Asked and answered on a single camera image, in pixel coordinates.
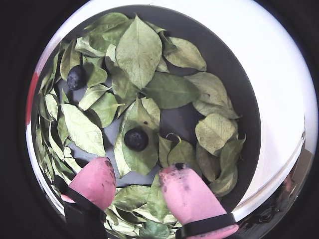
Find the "dark berry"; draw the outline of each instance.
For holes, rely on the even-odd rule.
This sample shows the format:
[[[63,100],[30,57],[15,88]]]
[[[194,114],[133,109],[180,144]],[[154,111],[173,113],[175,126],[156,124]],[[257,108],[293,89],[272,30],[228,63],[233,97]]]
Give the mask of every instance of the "dark berry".
[[[124,144],[134,151],[139,152],[144,150],[147,147],[148,143],[148,135],[139,128],[130,129],[124,135]]]
[[[86,73],[82,66],[77,65],[69,71],[67,84],[70,90],[76,91],[85,86]]]

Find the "white rim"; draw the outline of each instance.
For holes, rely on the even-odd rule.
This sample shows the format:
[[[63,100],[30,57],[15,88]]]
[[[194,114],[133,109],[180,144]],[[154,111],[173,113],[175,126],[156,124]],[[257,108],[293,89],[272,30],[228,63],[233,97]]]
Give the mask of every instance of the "white rim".
[[[35,72],[40,74],[53,49],[78,24],[105,10],[132,3],[150,4],[146,0],[86,3],[52,37]],[[285,29],[252,0],[154,0],[151,5],[179,11],[208,27],[233,51],[250,79],[261,117],[261,149],[253,180],[233,211],[238,221],[261,205],[288,175],[300,154],[304,127],[306,149],[315,152],[318,108],[307,65]],[[37,164],[30,125],[26,136],[38,181],[64,214]]]

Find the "black background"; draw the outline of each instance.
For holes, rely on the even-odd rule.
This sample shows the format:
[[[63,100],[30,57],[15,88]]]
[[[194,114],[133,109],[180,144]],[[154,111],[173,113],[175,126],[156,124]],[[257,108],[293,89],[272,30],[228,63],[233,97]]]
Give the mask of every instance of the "black background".
[[[41,52],[59,26],[84,0],[1,0],[0,2],[0,238],[71,238],[40,194],[30,173],[24,137],[25,88]],[[301,49],[318,91],[319,2],[257,0]],[[319,162],[293,208],[265,238],[317,238]]]

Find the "black band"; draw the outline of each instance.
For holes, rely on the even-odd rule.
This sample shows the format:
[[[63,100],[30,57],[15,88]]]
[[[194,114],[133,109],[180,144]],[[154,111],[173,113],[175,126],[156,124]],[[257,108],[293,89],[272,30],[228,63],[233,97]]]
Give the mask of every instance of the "black band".
[[[232,213],[187,223],[176,231],[176,239],[213,232],[233,224],[236,224],[236,221]]]
[[[60,176],[55,176],[53,184],[59,189],[61,194],[68,196],[89,214],[105,222],[106,214],[90,200],[83,197],[72,188],[69,188],[69,186]]]

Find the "green leaf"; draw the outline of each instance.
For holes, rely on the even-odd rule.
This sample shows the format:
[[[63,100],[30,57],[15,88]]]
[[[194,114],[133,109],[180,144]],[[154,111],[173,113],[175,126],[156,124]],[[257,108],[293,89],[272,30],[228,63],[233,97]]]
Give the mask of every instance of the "green leaf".
[[[138,16],[119,41],[116,61],[139,89],[151,81],[160,62],[162,44],[159,36]]]
[[[206,71],[206,62],[193,43],[176,37],[168,37],[168,39],[177,47],[177,51],[164,54],[167,61],[178,67],[189,67],[199,71]]]
[[[151,98],[142,98],[142,105],[145,110],[149,113],[153,123],[160,128],[160,109],[158,108],[157,104]]]
[[[49,115],[55,120],[58,119],[58,102],[55,100],[54,96],[51,94],[45,95],[45,104]]]
[[[123,133],[123,128],[124,124],[130,114],[131,109],[133,108],[134,105],[131,105],[125,112],[122,121],[119,126],[119,132],[118,135],[116,136],[115,143],[114,143],[114,156],[115,156],[115,161],[117,165],[117,169],[120,174],[120,178],[122,178],[124,175],[128,174],[131,172],[130,167],[127,165],[124,155],[123,155],[123,150],[122,150],[122,133]]]
[[[54,150],[56,155],[59,157],[59,159],[63,160],[63,158],[64,158],[63,151],[62,151],[60,146],[55,142],[55,140],[52,137],[51,124],[52,124],[52,122],[50,122],[50,127],[49,127],[49,142],[51,144],[52,149]]]
[[[66,140],[65,140],[65,142],[64,142],[64,145],[65,146],[67,146],[67,145],[69,145],[69,144],[71,144],[71,143],[74,143],[72,140],[70,140],[69,138],[67,138]]]
[[[172,41],[164,35],[164,32],[160,32],[160,39],[163,42],[163,56],[168,56],[174,52],[177,52],[177,47],[172,43]]]
[[[246,138],[229,141],[222,148],[220,153],[221,179],[234,171],[245,141]]]
[[[44,119],[50,120],[49,113],[45,105],[45,97],[42,93],[39,94],[39,113]]]
[[[237,179],[238,172],[237,167],[235,167],[233,172],[228,174],[226,177],[218,178],[217,180],[209,184],[209,188],[216,197],[223,197],[235,188]]]
[[[236,132],[236,127],[229,119],[218,114],[210,114],[200,120],[195,133],[200,146],[212,155],[219,156],[220,149]]]
[[[69,147],[63,147],[63,154],[66,158],[73,158],[71,149]]]
[[[132,212],[123,211],[121,209],[116,208],[114,205],[112,205],[111,207],[112,207],[112,212],[114,212],[114,214],[117,217],[119,217],[120,219],[122,219],[123,221],[129,224],[140,225],[141,223],[146,222],[146,219],[138,217]]]
[[[166,239],[169,236],[169,229],[166,225],[155,223],[151,220],[146,222],[145,229],[140,229],[141,239]]]
[[[199,97],[199,91],[192,82],[184,77],[163,72],[155,72],[143,91],[160,109],[178,108]]]
[[[101,130],[80,111],[76,106],[62,104],[65,123],[69,135],[80,149],[104,157],[103,138]]]
[[[131,150],[124,144],[124,135],[126,132],[136,127],[144,130],[149,137],[149,144],[140,152]],[[151,116],[143,107],[141,100],[137,99],[124,124],[122,150],[128,166],[142,175],[147,175],[154,168],[159,159],[153,136],[153,132],[157,128],[157,125],[153,123]]]
[[[44,161],[45,161],[45,164],[47,166],[47,169],[48,169],[48,177],[51,178],[51,181],[54,180],[54,172],[53,172],[53,167],[52,167],[52,163],[51,163],[51,160],[49,158],[49,155],[46,153],[45,156],[44,156]]]
[[[128,18],[122,13],[119,12],[111,12],[106,15],[103,15],[99,19],[95,20],[92,24],[88,25],[84,28],[84,30],[88,31],[104,31],[109,28],[116,26],[117,24],[127,21]]]
[[[76,40],[75,50],[90,57],[104,57],[105,52],[98,51],[90,45],[90,36],[82,36]]]
[[[110,44],[107,51],[106,51],[106,56],[105,56],[105,65],[106,68],[111,71],[113,69],[114,66],[116,66],[117,64],[116,59],[115,59],[115,49],[116,46],[113,44]]]
[[[64,115],[61,115],[58,120],[58,134],[61,139],[61,142],[64,144],[67,137],[69,136],[68,128],[66,127],[66,124],[65,124]]]
[[[173,141],[159,136],[159,161],[163,168],[169,167],[167,156],[170,152],[172,143]]]
[[[112,68],[111,76],[112,89],[117,102],[126,104],[125,106],[119,107],[119,117],[124,110],[135,101],[138,90],[120,68]]]
[[[63,80],[66,81],[71,68],[81,65],[81,53],[75,50],[76,40],[72,40],[63,53],[60,73]]]
[[[150,189],[149,186],[143,185],[127,186],[115,195],[112,205],[123,211],[131,212],[146,203]]]
[[[118,216],[109,208],[105,210],[106,220],[110,221],[114,225],[119,224]]]
[[[150,193],[147,200],[147,206],[150,210],[150,213],[161,222],[169,214],[169,209],[161,191],[158,174],[155,176],[151,185]]]
[[[75,173],[79,173],[82,169],[74,158],[64,158],[64,162],[66,162]]]
[[[103,58],[90,58],[83,56],[83,67],[88,76],[86,85],[88,87],[96,86],[104,83],[108,77],[108,73],[101,68]]]
[[[159,61],[159,64],[158,64],[156,70],[160,71],[160,72],[169,73],[169,70],[167,68],[167,64],[166,64],[166,62],[164,61],[164,59],[162,57],[160,58],[160,61]]]
[[[61,178],[64,179],[64,181],[69,185],[71,183],[71,180],[62,172],[62,168],[54,157],[51,158],[52,168],[55,173],[55,175],[59,175]]]
[[[149,25],[151,27],[151,29],[153,29],[157,34],[159,34],[161,31],[166,31],[164,28],[161,28],[159,26],[156,26],[153,23],[150,23],[148,21],[144,21],[147,25]]]
[[[109,43],[108,47],[110,44],[117,46],[119,44],[121,37],[123,36],[123,34],[131,25],[132,22],[133,22],[132,20],[123,21],[117,24],[116,26],[109,28],[105,31],[102,31],[96,35],[101,36],[107,43]]]
[[[104,85],[97,85],[97,86],[88,88],[83,98],[79,102],[79,108],[82,109],[83,111],[86,111],[109,89],[110,88]]]
[[[215,181],[220,175],[220,162],[219,158],[210,154],[206,149],[196,145],[196,161],[204,174],[204,176],[210,181]]]
[[[201,171],[196,162],[196,151],[187,141],[179,142],[168,154],[167,161],[169,165],[173,163],[188,163],[199,176]]]
[[[212,105],[203,101],[194,101],[193,105],[198,112],[200,112],[204,116],[208,116],[210,114],[219,114],[227,119],[238,119],[239,116],[236,112],[228,107]]]
[[[116,102],[113,94],[105,93],[88,109],[88,111],[93,111],[95,113],[98,118],[97,125],[104,128],[112,123],[117,108],[122,105],[123,104],[118,104]]]
[[[140,206],[139,208],[134,209],[133,212],[140,214],[141,216],[143,216],[144,218],[148,220],[152,220],[154,222],[160,223],[160,221],[150,213],[150,210],[147,204],[144,204]]]
[[[37,128],[35,130],[34,151],[36,153],[36,157],[37,157],[39,164],[43,167],[44,166],[45,147],[42,144],[42,133],[41,133],[40,128]]]
[[[63,104],[68,104],[68,103],[70,103],[68,97],[66,96],[66,94],[65,94],[65,92],[64,92],[64,90],[63,90],[63,88],[62,88],[62,103],[63,103]]]
[[[227,92],[221,80],[210,73],[199,72],[191,76],[185,76],[199,89],[201,95],[199,101],[213,105],[227,106]]]

